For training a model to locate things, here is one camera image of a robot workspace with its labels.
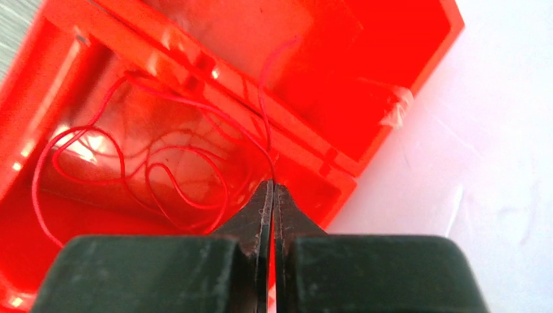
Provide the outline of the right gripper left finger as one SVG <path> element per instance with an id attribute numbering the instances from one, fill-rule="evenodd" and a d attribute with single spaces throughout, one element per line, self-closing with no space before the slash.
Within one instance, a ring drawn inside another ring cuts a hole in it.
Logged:
<path id="1" fill-rule="evenodd" d="M 266 312 L 274 183 L 209 235 L 71 240 L 32 312 Z"/>

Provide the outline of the red plastic bin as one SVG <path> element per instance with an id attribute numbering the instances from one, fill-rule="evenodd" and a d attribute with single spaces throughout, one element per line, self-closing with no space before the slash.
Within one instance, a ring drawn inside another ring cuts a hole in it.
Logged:
<path id="1" fill-rule="evenodd" d="M 322 226 L 465 26 L 455 1 L 45 1 L 1 83 L 1 311 L 84 234 Z"/>

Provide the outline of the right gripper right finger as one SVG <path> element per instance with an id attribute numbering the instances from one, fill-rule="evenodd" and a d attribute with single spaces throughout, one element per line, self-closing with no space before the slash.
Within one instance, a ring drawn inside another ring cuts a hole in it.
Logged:
<path id="1" fill-rule="evenodd" d="M 278 312 L 487 312 L 464 253 L 433 235 L 331 235 L 274 189 Z"/>

